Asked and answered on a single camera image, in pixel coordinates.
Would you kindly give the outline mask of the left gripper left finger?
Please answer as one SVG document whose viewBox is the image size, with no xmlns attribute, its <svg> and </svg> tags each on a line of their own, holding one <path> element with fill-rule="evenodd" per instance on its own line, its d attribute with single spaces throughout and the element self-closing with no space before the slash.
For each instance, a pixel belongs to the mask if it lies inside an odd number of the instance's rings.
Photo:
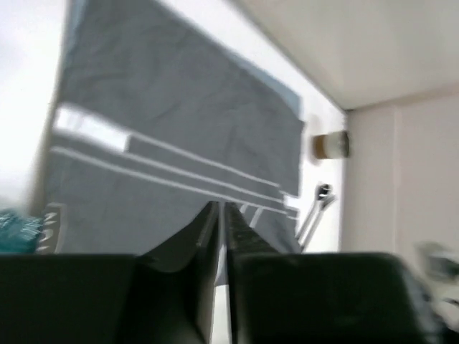
<svg viewBox="0 0 459 344">
<path fill-rule="evenodd" d="M 219 254 L 219 204 L 139 257 L 119 343 L 210 343 Z"/>
</svg>

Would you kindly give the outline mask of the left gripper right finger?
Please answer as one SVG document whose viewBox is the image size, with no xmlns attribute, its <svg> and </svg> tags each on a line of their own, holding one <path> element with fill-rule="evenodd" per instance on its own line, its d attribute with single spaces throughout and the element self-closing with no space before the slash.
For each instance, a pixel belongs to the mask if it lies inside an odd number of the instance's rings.
<svg viewBox="0 0 459 344">
<path fill-rule="evenodd" d="M 298 281 L 306 257 L 281 254 L 225 205 L 227 280 L 232 343 L 304 343 Z"/>
</svg>

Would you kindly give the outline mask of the teal ceramic plate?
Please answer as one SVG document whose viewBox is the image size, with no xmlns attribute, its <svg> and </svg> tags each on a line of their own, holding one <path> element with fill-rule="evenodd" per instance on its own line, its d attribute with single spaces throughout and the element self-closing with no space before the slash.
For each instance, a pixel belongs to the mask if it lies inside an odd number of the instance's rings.
<svg viewBox="0 0 459 344">
<path fill-rule="evenodd" d="M 43 219 L 24 216 L 12 209 L 1 210 L 1 253 L 34 253 L 42 233 Z"/>
</svg>

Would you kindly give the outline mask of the grey striped cloth placemat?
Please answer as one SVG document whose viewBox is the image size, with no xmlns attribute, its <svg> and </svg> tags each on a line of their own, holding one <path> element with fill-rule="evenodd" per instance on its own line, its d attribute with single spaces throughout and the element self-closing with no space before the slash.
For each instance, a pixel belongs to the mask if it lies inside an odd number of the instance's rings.
<svg viewBox="0 0 459 344">
<path fill-rule="evenodd" d="M 297 252 L 300 98 L 157 1 L 72 1 L 46 200 L 65 253 L 144 254 L 209 201 Z"/>
</svg>

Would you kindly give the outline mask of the white brown paper cup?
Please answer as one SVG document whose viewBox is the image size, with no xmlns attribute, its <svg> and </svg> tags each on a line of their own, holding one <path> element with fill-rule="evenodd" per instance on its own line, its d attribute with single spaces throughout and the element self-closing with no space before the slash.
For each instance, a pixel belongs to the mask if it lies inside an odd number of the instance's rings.
<svg viewBox="0 0 459 344">
<path fill-rule="evenodd" d="M 349 132 L 341 130 L 313 136 L 312 152 L 318 160 L 348 158 L 351 152 Z"/>
</svg>

